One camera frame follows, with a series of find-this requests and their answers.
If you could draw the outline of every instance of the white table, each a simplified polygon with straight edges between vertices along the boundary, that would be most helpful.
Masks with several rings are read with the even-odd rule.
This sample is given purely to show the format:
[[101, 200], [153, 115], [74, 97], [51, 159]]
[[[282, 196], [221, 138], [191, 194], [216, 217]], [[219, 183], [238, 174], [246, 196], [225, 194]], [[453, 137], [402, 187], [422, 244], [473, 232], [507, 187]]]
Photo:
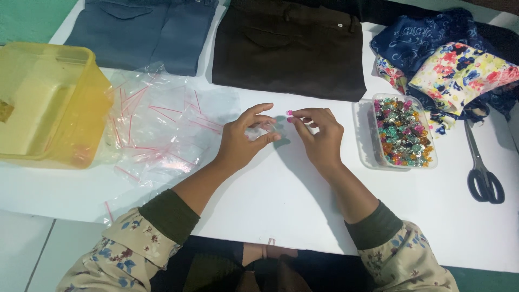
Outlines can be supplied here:
[[[79, 1], [51, 43], [64, 43], [82, 8]], [[192, 79], [201, 89], [219, 87], [210, 84], [206, 76], [211, 74], [207, 68], [223, 10], [224, 7], [218, 7], [200, 56], [199, 76]], [[364, 98], [378, 92], [397, 93], [373, 73], [375, 58], [369, 48], [373, 35], [364, 31]], [[352, 103], [236, 90], [243, 110], [257, 103], [273, 102], [274, 108], [267, 113], [272, 116], [284, 115], [288, 109], [330, 108], [345, 128], [343, 162], [397, 216], [422, 228], [440, 264], [519, 272], [519, 155], [502, 115], [492, 111], [483, 126], [473, 129], [485, 165], [499, 178], [506, 193], [503, 204], [492, 205], [476, 202], [467, 188], [472, 158], [462, 123], [434, 141], [439, 157], [437, 168], [407, 172], [374, 170], [365, 167], [359, 158]], [[262, 244], [273, 238], [278, 246], [356, 255], [330, 187], [308, 161], [295, 130], [291, 125], [286, 128], [291, 144], [278, 150], [268, 146], [249, 166], [220, 186], [193, 234]], [[72, 171], [0, 164], [0, 208], [101, 222], [104, 201], [122, 195], [124, 204], [131, 206], [149, 193], [149, 189], [135, 189], [117, 177], [112, 168], [113, 165], [100, 165]]]

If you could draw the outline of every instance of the olive green cuff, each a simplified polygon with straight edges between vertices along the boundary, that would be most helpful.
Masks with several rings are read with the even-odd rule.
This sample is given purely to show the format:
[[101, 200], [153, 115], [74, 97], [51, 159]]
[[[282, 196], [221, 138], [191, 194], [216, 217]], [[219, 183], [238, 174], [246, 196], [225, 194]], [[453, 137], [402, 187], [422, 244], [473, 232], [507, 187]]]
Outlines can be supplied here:
[[200, 217], [171, 189], [163, 191], [139, 213], [165, 237], [183, 245]]
[[355, 224], [344, 222], [358, 250], [375, 248], [388, 242], [404, 224], [384, 203], [378, 201], [376, 210], [362, 221]]

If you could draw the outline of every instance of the forearm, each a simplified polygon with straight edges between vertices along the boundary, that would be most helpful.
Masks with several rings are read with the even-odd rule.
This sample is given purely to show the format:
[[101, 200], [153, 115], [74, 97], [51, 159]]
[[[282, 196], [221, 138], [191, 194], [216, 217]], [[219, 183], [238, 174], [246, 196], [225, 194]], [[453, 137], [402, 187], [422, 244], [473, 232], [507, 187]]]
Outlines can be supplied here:
[[360, 222], [378, 207], [377, 198], [344, 164], [327, 167], [320, 173], [332, 187], [338, 207], [348, 224]]
[[173, 191], [200, 216], [214, 191], [234, 172], [224, 164], [211, 162], [173, 187]]

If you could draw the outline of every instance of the yellow plastic container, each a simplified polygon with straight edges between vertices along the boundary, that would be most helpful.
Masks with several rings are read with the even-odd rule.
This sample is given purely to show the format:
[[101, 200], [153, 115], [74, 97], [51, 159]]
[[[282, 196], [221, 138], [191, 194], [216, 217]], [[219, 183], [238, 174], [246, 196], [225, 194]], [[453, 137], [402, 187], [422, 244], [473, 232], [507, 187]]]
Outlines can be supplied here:
[[87, 48], [10, 43], [0, 49], [0, 160], [42, 168], [90, 166], [112, 100]]

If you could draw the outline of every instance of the floral blouse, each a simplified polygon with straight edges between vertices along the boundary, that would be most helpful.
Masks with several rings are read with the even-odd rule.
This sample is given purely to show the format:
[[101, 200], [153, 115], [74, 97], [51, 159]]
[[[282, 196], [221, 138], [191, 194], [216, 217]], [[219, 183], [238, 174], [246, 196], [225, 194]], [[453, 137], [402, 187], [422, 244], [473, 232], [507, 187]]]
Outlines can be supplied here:
[[[102, 233], [96, 246], [65, 274], [57, 292], [150, 291], [149, 279], [165, 270], [181, 248], [131, 209]], [[391, 240], [360, 250], [377, 291], [458, 291], [449, 271], [439, 266], [420, 229], [404, 221]]]

